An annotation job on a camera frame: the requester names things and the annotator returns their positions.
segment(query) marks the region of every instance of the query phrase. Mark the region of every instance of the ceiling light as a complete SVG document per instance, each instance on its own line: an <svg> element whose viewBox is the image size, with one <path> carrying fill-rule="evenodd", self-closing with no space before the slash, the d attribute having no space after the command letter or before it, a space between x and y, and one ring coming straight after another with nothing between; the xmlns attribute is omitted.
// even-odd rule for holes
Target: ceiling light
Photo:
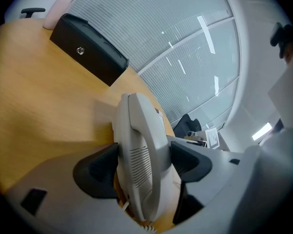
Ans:
<svg viewBox="0 0 293 234"><path fill-rule="evenodd" d="M256 134L252 136L253 140L257 140L258 138L261 138L263 135L268 133L272 129L272 126L268 122L265 126L263 126Z"/></svg>

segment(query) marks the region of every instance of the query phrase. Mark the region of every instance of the lock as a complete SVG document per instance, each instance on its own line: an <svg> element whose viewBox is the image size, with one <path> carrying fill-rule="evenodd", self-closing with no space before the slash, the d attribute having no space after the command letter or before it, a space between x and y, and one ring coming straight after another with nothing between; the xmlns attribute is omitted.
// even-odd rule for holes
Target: lock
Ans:
<svg viewBox="0 0 293 234"><path fill-rule="evenodd" d="M82 55L84 53L84 48L79 47L76 51L77 51L78 54Z"/></svg>

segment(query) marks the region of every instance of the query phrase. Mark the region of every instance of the black box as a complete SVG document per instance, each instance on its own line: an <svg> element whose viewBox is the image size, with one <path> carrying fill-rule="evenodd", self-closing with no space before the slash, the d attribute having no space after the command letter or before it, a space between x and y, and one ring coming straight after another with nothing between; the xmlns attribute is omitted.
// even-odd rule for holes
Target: black box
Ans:
<svg viewBox="0 0 293 234"><path fill-rule="evenodd" d="M107 85L126 70L129 60L88 21L64 14L50 40Z"/></svg>

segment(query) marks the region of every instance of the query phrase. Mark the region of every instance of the chair armrest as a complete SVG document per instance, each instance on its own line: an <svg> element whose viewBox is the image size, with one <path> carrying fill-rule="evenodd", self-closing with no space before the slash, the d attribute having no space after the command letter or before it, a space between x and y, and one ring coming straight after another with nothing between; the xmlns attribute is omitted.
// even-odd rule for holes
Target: chair armrest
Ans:
<svg viewBox="0 0 293 234"><path fill-rule="evenodd" d="M44 8L26 8L26 9L22 9L21 10L21 13L22 14L26 13L26 17L25 18L31 18L31 16L35 12L45 12L45 9Z"/></svg>

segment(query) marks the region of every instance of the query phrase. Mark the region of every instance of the desk surface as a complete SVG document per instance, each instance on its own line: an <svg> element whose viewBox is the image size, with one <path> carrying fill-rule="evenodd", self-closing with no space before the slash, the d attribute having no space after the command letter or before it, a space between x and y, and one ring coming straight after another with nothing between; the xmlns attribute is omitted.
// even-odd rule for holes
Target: desk surface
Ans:
<svg viewBox="0 0 293 234"><path fill-rule="evenodd" d="M42 22L0 27L1 192L46 159L112 143L123 93L141 92L163 112L132 68L108 87L51 42ZM165 115L164 122L173 136Z"/></svg>

